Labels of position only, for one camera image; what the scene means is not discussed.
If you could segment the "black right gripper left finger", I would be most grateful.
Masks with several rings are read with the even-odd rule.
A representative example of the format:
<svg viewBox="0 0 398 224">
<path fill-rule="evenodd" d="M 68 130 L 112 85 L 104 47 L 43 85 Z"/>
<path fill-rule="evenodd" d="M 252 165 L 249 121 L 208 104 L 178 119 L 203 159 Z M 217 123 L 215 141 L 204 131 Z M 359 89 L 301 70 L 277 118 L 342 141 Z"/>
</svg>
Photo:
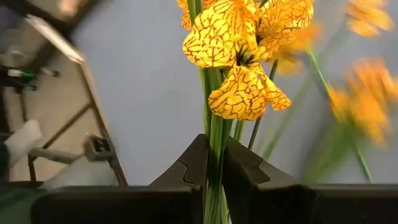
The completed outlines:
<svg viewBox="0 0 398 224">
<path fill-rule="evenodd" d="M 203 224 L 209 141 L 199 134 L 150 186 L 160 193 L 146 224 Z"/>
</svg>

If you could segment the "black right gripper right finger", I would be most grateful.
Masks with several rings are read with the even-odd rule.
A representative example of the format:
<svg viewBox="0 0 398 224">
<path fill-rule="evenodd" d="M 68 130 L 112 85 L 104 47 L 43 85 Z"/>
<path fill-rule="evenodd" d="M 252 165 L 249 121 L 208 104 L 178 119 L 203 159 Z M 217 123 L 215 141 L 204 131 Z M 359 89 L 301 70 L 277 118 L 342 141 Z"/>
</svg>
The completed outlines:
<svg viewBox="0 0 398 224">
<path fill-rule="evenodd" d="M 309 189 L 233 138 L 224 153 L 224 191 L 232 224 L 310 224 Z"/>
</svg>

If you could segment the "black aluminium table frame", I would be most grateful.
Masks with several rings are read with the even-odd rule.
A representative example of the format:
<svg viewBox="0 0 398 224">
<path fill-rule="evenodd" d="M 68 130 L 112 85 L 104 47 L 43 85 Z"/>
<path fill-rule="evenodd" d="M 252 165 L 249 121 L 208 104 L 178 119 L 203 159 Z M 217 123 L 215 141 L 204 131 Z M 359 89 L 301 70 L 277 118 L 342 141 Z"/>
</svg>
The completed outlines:
<svg viewBox="0 0 398 224">
<path fill-rule="evenodd" d="M 26 21 L 32 22 L 32 26 L 44 37 L 49 33 L 41 31 L 41 28 L 38 27 L 39 23 L 43 26 L 47 26 L 50 29 L 50 32 L 59 35 L 64 41 L 66 41 L 66 43 L 71 44 L 72 41 L 70 36 L 75 30 L 77 30 L 80 23 L 82 23 L 100 3 L 104 3 L 105 1 L 106 0 L 79 0 L 76 14 L 67 21 L 53 17 L 51 13 L 45 11 L 39 6 L 36 6 L 29 0 L 0 0 L 0 6 L 5 6 L 23 17 Z M 61 48 L 54 43 L 54 39 L 52 37 L 49 37 L 46 44 L 41 46 L 35 56 L 30 59 L 23 68 L 34 73 L 38 72 L 41 68 L 44 68 L 47 62 L 55 55 L 56 50 L 61 51 Z M 70 53 L 65 54 L 65 56 L 76 63 L 77 69 L 84 82 L 86 93 L 90 97 L 90 103 L 87 107 L 94 110 L 96 121 L 98 122 L 102 135 L 106 139 L 110 139 L 106 120 L 104 114 L 101 112 L 99 100 L 95 98 L 93 85 L 89 81 L 90 74 L 88 73 L 84 60 L 81 58 L 78 59 Z"/>
</svg>

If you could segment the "yellow artificial flower bunch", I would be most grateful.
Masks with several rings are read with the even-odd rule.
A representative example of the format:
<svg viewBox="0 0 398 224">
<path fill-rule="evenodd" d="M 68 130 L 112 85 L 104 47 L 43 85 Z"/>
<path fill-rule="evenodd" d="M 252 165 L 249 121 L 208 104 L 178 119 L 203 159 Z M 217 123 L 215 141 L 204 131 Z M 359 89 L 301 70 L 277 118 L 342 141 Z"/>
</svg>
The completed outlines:
<svg viewBox="0 0 398 224">
<path fill-rule="evenodd" d="M 210 143 L 203 224 L 227 224 L 221 183 L 231 128 L 259 119 L 267 106 L 280 111 L 291 101 L 266 75 L 270 61 L 313 18 L 313 0 L 175 0 L 188 31 L 186 58 L 200 73 L 205 133 Z"/>
<path fill-rule="evenodd" d="M 326 82 L 324 66 L 335 49 L 343 45 L 344 32 L 371 39 L 379 37 L 380 30 L 392 30 L 394 22 L 384 10 L 386 6 L 387 0 L 345 0 L 341 25 L 321 53 L 313 51 L 322 31 L 322 25 L 316 22 L 283 45 L 274 57 L 273 73 L 293 74 L 304 66 L 299 56 L 306 56 L 310 63 L 308 75 L 320 84 L 320 94 L 332 115 L 331 124 L 317 136 L 318 143 L 309 155 L 302 173 L 304 182 L 319 182 L 330 175 L 349 153 L 358 158 L 365 179 L 373 180 L 364 144 L 386 145 L 389 108 L 393 103 L 398 106 L 398 80 L 381 59 L 361 59 L 353 64 L 345 84 L 335 87 Z"/>
</svg>

